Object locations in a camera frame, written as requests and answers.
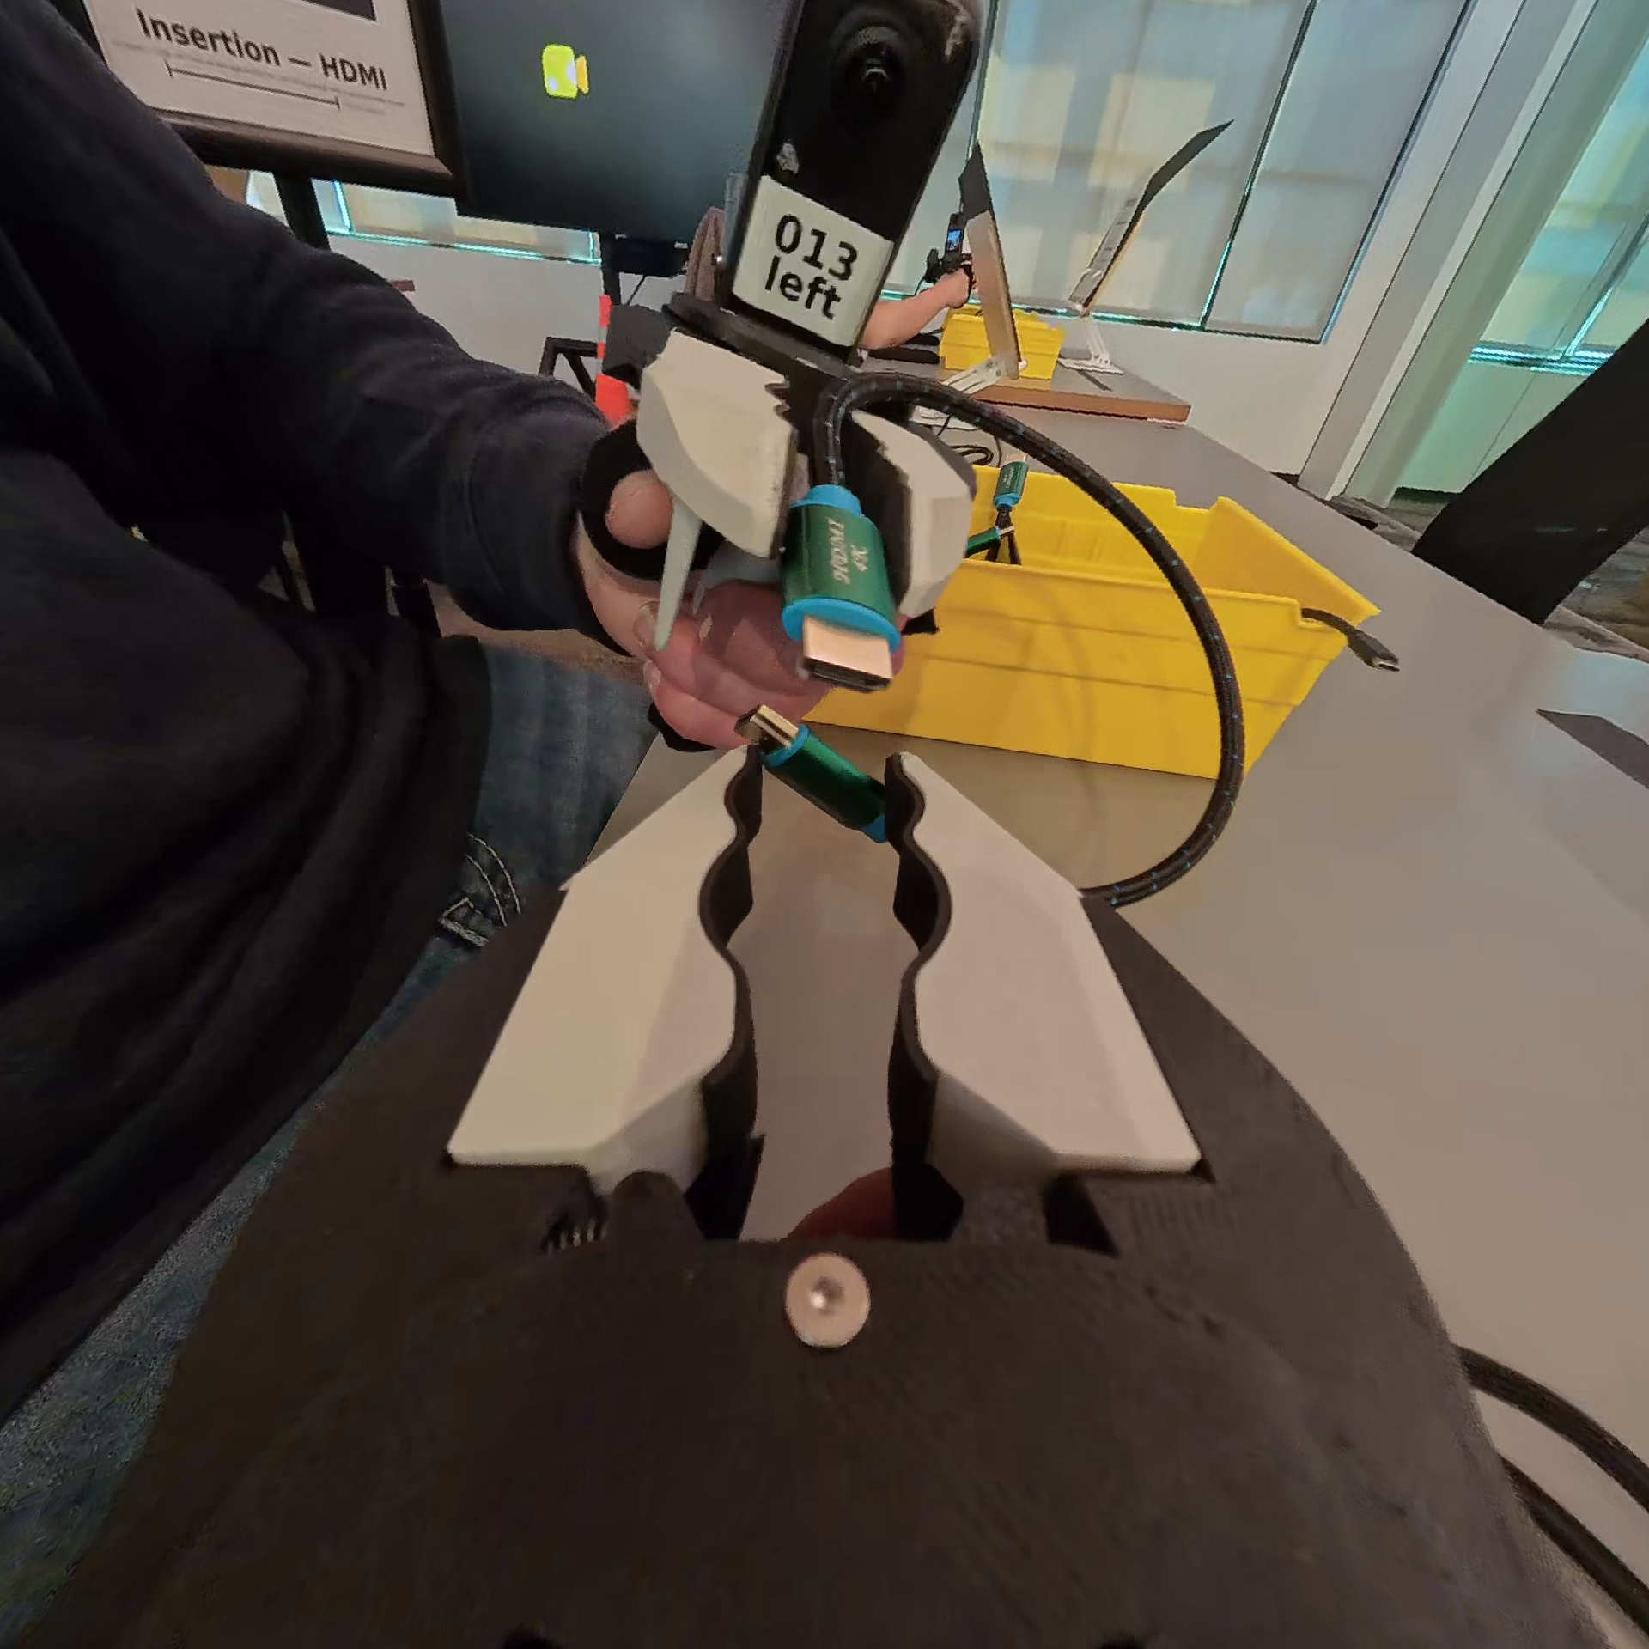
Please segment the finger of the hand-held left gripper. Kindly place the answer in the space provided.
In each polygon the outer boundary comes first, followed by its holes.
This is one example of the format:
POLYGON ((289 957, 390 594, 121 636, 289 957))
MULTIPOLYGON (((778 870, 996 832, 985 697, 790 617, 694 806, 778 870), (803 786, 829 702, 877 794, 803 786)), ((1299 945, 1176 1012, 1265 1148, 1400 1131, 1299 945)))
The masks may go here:
POLYGON ((780 372, 671 340, 640 377, 638 443, 676 504, 729 547, 776 556, 796 449, 780 372))
POLYGON ((856 411, 854 493, 883 537, 898 619, 924 619, 965 560, 973 467, 925 428, 856 411))

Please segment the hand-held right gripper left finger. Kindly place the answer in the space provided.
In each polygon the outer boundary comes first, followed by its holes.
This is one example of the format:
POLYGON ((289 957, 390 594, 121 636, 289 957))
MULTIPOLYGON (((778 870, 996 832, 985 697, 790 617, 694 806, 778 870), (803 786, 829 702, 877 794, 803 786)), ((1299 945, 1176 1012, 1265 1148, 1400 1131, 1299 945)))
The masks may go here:
POLYGON ((710 1241, 762 1164, 757 1038, 731 936, 753 909, 764 766, 726 754, 587 864, 449 1139, 470 1168, 570 1168, 612 1194, 671 1179, 710 1241))

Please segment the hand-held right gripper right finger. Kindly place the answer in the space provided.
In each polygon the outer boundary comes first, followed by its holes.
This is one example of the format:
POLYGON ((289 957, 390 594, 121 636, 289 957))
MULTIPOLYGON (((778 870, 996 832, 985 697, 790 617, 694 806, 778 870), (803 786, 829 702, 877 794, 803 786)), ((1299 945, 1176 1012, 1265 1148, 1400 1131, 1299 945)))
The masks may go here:
POLYGON ((1084 897, 924 758, 885 763, 893 915, 914 957, 889 1057, 898 1231, 1069 1179, 1183 1179, 1203 1152, 1084 897))

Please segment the yellow plastic bin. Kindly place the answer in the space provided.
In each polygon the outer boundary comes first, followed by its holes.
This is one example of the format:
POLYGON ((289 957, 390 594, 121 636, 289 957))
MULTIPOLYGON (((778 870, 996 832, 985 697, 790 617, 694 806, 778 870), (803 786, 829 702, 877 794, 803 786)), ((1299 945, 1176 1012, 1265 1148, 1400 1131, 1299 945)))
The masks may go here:
MULTIPOLYGON (((940 364, 946 375, 965 375, 999 360, 990 325, 999 313, 985 313, 980 302, 953 309, 940 333, 940 364)), ((1018 344, 1018 377, 1025 381, 1049 381, 1062 349, 1062 328, 1037 318, 1029 309, 1012 309, 1012 330, 1018 344)))
MULTIPOLYGON (((1233 497, 1183 505, 1121 484, 1183 556, 1221 624, 1255 763, 1343 653, 1333 613, 1378 606, 1233 497)), ((1206 650, 1143 547, 1065 478, 1030 474, 1014 511, 1019 568, 973 556, 936 632, 907 640, 885 692, 832 692, 817 724, 1010 754, 1214 778, 1220 711, 1206 650)))

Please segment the person's left forearm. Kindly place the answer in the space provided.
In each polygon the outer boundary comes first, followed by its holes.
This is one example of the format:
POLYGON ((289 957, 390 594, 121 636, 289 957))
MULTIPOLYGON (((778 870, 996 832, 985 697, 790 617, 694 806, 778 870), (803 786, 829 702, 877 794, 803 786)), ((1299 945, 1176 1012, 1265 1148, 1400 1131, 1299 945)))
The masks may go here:
POLYGON ((234 368, 318 602, 384 613, 387 582, 473 622, 601 636, 578 568, 595 404, 469 356, 387 279, 262 227, 234 368))

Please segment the person's left hand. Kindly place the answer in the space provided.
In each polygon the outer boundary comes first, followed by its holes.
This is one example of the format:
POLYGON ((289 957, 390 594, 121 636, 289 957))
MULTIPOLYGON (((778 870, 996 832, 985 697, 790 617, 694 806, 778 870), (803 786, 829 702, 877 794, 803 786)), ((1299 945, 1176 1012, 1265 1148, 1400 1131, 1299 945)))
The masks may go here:
POLYGON ((829 685, 808 676, 803 649, 780 622, 773 586, 721 584, 699 607, 683 606, 671 642, 657 649, 657 586, 612 568, 578 531, 578 572, 597 624, 640 663, 651 702, 698 746, 739 746, 737 720, 768 706, 804 720, 829 685))

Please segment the orange traffic cone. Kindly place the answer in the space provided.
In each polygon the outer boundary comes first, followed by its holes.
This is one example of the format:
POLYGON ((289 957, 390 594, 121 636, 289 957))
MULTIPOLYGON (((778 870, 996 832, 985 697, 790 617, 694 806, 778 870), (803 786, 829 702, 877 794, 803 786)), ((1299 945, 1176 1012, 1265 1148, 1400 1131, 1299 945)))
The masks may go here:
POLYGON ((595 407, 601 408, 601 414, 606 418, 609 424, 618 428, 624 422, 630 422, 634 418, 634 388, 626 377, 626 365, 618 359, 617 365, 618 372, 612 368, 612 315, 613 315, 617 302, 612 298, 612 293, 602 293, 601 298, 601 328, 597 328, 597 348, 595 348, 595 407))

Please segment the silver folding stand with board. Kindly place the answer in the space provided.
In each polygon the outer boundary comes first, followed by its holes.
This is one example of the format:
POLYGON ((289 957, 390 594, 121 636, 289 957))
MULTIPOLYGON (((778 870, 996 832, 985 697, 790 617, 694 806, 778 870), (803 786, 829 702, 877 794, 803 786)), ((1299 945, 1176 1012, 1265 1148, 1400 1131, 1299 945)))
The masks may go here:
POLYGON ((1115 220, 1103 232, 1092 258, 1084 263, 1082 275, 1074 279, 1069 293, 1069 307, 1082 318, 1080 342, 1084 352, 1062 356, 1062 360, 1088 377, 1115 377, 1119 365, 1115 364, 1103 333, 1096 320, 1097 298, 1103 285, 1115 275, 1121 254, 1136 240, 1146 209, 1168 192, 1168 186, 1198 159, 1203 157, 1233 122, 1221 122, 1217 127, 1206 127, 1195 131, 1176 154, 1170 154, 1146 180, 1143 186, 1125 196, 1125 204, 1116 209, 1115 220))
POLYGON ((957 192, 965 251, 971 256, 973 268, 973 298, 980 303, 988 342, 988 364, 996 368, 999 381, 1018 381, 1025 360, 1019 349, 1012 285, 990 194, 988 164, 980 142, 973 146, 964 173, 957 176, 957 192))

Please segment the wooden top desk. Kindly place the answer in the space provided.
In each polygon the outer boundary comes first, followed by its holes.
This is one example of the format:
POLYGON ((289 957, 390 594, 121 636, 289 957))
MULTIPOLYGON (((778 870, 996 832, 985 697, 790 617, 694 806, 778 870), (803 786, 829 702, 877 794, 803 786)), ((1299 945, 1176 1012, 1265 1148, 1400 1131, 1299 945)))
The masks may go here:
POLYGON ((1129 372, 1088 377, 1070 364, 1057 364, 1049 379, 1000 379, 985 388, 968 391, 976 400, 999 404, 1006 408, 1062 411, 1082 418, 1125 418, 1125 419, 1158 419, 1187 422, 1193 407, 1155 388, 1129 372))

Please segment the black monitor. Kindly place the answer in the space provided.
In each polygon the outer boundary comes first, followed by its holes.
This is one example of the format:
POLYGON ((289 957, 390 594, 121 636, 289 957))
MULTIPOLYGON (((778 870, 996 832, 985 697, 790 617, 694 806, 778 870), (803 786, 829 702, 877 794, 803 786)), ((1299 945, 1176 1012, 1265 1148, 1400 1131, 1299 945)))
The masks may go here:
POLYGON ((688 242, 746 173, 790 3, 438 3, 457 204, 688 242))

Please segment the person's blue jeans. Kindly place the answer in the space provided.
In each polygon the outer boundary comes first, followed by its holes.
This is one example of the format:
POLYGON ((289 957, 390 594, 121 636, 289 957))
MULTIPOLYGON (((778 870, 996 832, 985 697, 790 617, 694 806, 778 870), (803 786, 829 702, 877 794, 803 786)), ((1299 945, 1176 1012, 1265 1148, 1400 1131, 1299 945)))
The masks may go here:
POLYGON ((4 1646, 18 1646, 92 1550, 259 1199, 365 1049, 595 848, 655 730, 644 688, 527 650, 485 649, 492 724, 465 858, 438 929, 379 1019, 219 1190, 134 1288, 4 1424, 4 1646))

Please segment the white framed sign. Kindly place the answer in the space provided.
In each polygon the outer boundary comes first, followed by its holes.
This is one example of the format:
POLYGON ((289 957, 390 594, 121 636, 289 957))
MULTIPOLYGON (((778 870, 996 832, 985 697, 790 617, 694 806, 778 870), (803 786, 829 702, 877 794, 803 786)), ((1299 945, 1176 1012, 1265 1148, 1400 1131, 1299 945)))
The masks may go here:
POLYGON ((430 3, 59 3, 211 162, 452 194, 430 3))

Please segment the black high-back office chair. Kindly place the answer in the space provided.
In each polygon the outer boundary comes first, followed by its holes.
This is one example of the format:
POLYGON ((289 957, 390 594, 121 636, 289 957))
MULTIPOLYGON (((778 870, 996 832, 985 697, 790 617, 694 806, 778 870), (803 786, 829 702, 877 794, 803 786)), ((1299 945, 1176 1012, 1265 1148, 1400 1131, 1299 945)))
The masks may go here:
POLYGON ((1544 624, 1645 531, 1646 325, 1639 325, 1440 511, 1413 556, 1544 624))

